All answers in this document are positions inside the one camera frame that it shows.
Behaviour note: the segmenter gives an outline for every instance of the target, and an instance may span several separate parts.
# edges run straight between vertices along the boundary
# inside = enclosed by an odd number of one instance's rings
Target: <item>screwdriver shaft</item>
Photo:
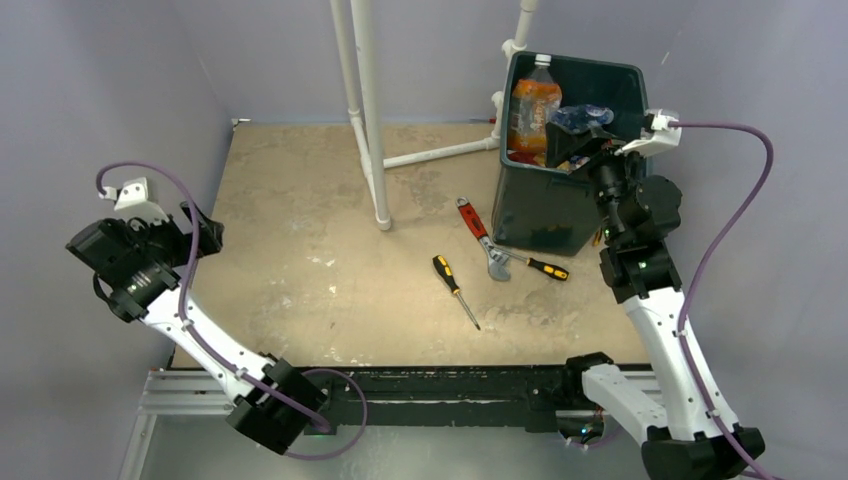
[[[460,295],[459,292],[457,292],[456,298],[459,299],[459,303],[462,304],[462,308],[465,309],[465,313],[468,314],[468,318],[471,319],[471,323],[473,323],[474,326],[477,327],[477,330],[480,330],[480,324],[477,323],[477,318],[474,316],[473,313],[471,313],[471,309],[468,308],[468,304],[465,303],[465,299],[462,298],[462,295]]]

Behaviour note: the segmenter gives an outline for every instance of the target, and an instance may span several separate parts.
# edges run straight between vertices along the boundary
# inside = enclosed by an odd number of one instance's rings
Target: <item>trash bin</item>
[[[535,57],[535,52],[516,53],[509,67],[492,230],[501,245],[573,256],[600,227],[591,185],[565,171],[513,162],[506,156],[510,92],[533,70]],[[554,55],[548,70],[562,87],[562,105],[609,107],[615,118],[605,130],[625,141],[639,138],[648,99],[638,68]]]

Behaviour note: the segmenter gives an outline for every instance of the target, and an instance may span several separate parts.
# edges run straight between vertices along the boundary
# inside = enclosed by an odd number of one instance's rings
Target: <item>gray wall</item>
[[[229,120],[168,1],[0,5],[2,477],[113,479],[170,346],[113,317],[64,245],[110,214],[93,180],[112,161],[166,165],[210,206]]]
[[[329,0],[175,3],[231,116],[346,120]],[[500,46],[515,34],[519,0],[372,3],[384,120],[493,116],[490,97],[506,78]],[[635,64],[652,79],[693,4],[540,0],[528,43],[538,51]]]
[[[692,321],[732,406],[762,429],[765,465],[790,479],[848,471],[846,18],[844,2],[703,0],[651,99],[774,140],[771,178],[717,252]],[[686,283],[763,158],[753,137],[688,130],[656,162],[684,193],[670,245]]]

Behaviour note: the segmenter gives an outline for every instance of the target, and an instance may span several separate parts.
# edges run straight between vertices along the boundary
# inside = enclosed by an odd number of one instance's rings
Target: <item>worn wooden surface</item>
[[[489,125],[387,126],[386,154],[477,140]],[[239,126],[213,218],[224,250],[200,262],[194,295],[247,347],[295,365],[562,363],[603,350],[647,356],[598,269],[598,250],[541,255],[572,273],[555,282],[511,260],[512,280],[486,273],[454,201],[487,227],[496,151],[387,171],[393,227],[377,229],[349,126]],[[436,276],[444,255],[482,332]],[[179,351],[174,366],[195,366]]]

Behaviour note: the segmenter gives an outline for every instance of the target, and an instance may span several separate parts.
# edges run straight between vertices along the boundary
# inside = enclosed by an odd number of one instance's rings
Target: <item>bottle cap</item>
[[[544,53],[536,54],[536,65],[544,65],[548,66],[551,64],[551,56],[545,55]]]

